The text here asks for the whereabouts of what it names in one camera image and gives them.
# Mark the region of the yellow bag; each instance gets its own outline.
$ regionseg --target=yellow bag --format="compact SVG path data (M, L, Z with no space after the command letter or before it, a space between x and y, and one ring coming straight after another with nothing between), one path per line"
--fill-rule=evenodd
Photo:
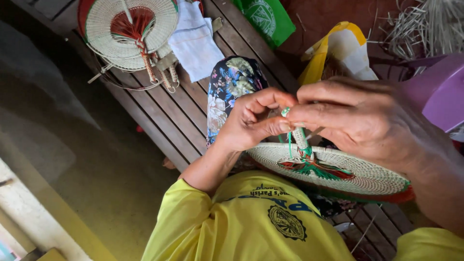
M301 57L301 61L311 61L298 78L298 82L305 85L321 80L327 54L337 60L339 66L351 78L378 80L369 68L366 44L366 38L357 25L349 22L338 23Z

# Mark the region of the fingernail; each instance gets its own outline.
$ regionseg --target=fingernail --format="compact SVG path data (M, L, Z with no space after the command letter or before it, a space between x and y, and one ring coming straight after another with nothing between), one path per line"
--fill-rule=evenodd
M285 131L285 132L291 131L290 124L286 121L280 122L279 127L281 131Z
M295 126L295 127L305 127L304 123L302 123L302 122L294 122L293 126Z

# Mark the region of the printed logo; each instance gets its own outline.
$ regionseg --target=printed logo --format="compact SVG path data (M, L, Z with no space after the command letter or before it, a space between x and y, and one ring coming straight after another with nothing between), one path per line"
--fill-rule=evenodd
M266 35L272 37L276 30L276 18L268 3L264 0L253 1L245 10L245 14L251 17L255 25L261 28Z
M295 215L290 214L290 212L277 205L271 206L267 212L272 224L276 226L277 230L282 233L284 237L305 241L307 237L306 228L303 226L303 222Z

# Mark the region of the purple object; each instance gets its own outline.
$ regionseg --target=purple object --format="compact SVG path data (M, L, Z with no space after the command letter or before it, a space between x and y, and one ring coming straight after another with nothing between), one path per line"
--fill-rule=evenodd
M437 61L401 85L413 106L448 132L464 122L464 53L450 54Z

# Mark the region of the hand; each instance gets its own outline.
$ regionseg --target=hand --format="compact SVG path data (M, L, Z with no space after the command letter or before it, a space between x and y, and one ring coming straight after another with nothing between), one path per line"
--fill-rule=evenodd
M302 86L300 105L287 118L349 154L409 175L454 150L450 139L420 112L400 103L392 86L334 77Z
M267 116L271 109L283 109L296 104L298 102L291 94L274 87L245 94L235 101L214 143L230 151L244 151L269 136L287 133L293 129L286 118Z

